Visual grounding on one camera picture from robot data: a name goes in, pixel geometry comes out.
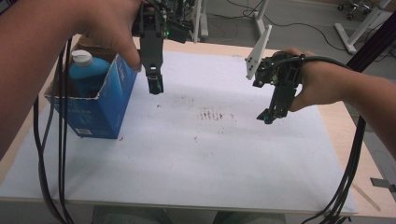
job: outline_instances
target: cardboard box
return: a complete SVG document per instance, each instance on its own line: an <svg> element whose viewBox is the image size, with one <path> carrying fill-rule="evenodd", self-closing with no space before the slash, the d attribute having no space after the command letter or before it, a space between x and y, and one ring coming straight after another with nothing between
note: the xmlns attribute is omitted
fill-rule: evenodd
<svg viewBox="0 0 396 224"><path fill-rule="evenodd" d="M101 58L100 53L88 51L93 57ZM136 75L137 73L130 69L121 56L117 55L96 97L74 97L73 85L71 85L67 108L68 125L81 137L117 139ZM51 102L52 86L56 89L57 84L51 85L45 93L49 102ZM58 95L54 97L54 105L59 112Z"/></svg>

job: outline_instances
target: human hand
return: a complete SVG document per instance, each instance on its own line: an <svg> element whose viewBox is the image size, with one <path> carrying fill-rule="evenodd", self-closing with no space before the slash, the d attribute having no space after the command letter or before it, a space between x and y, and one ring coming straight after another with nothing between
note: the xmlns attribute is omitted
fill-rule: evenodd
<svg viewBox="0 0 396 224"><path fill-rule="evenodd" d="M312 55L311 51L283 50L293 55ZM309 62L301 70L303 89L294 98L290 111L310 105L328 105L345 100L353 73L332 63Z"/></svg>
<svg viewBox="0 0 396 224"><path fill-rule="evenodd" d="M78 0L81 25L78 33L115 50L135 71L141 70L140 57L131 30L143 0Z"/></svg>

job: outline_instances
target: table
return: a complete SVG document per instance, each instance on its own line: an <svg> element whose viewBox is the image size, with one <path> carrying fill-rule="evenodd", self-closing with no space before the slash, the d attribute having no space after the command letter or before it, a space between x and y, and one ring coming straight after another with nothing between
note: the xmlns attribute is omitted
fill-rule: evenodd
<svg viewBox="0 0 396 224"><path fill-rule="evenodd" d="M167 41L165 42L164 50L193 52L195 54L203 53L203 54L218 54L218 55L239 55L241 57L246 57L251 51L251 49L248 48L216 46L209 44L194 45L192 43L187 43L186 45L180 45L178 43L167 42ZM271 55L273 51L268 50L265 53ZM326 130L332 141L332 145L335 149L336 155L341 165L344 167L347 162L347 157L353 139L353 133L355 129L354 124L350 119L350 117L348 116L347 111L344 108L343 104L325 105L325 106L320 106L318 109L321 117L323 118L323 122L326 126ZM5 161L2 161L2 164L10 161L12 161L12 159L7 159ZM369 179L370 177L379 178L380 174L377 171L375 164L370 154L368 153L367 149L364 148L361 153L360 167L358 169L357 175L355 177L355 182L351 190L355 203L359 209L359 213L355 214L355 216L395 217L396 205L392 197L390 196L388 190L373 187L370 183L370 179ZM222 206L213 206L213 207L208 206L206 208L244 210L239 208L222 207Z"/></svg>

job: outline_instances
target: bottle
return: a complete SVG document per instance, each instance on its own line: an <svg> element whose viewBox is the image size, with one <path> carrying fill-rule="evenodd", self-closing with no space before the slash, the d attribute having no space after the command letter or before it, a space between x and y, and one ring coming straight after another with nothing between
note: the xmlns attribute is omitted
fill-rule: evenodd
<svg viewBox="0 0 396 224"><path fill-rule="evenodd" d="M83 49L72 52L74 63L69 69L78 97L92 98L102 88L110 63L92 55Z"/></svg>

